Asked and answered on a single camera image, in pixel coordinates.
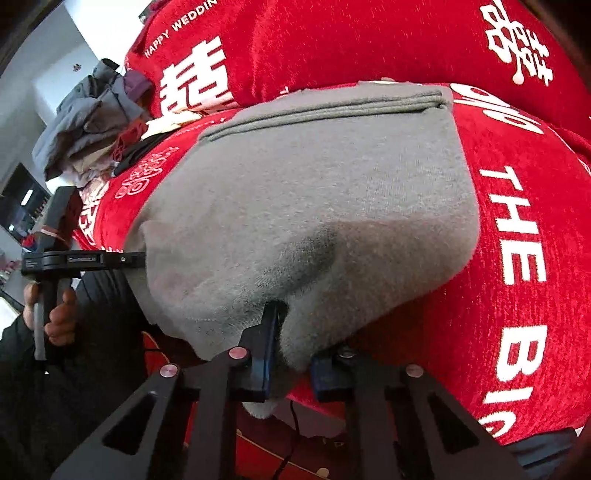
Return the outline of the person's left hand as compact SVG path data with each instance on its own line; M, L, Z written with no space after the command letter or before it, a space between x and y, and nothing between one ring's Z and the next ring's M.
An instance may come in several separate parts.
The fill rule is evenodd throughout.
M38 284L29 282L24 288L23 321L27 328L34 330L34 307L38 300ZM71 344L75 337L77 322L77 297L72 288L63 292L62 303L57 305L49 315L49 323L44 326L45 334L55 346Z

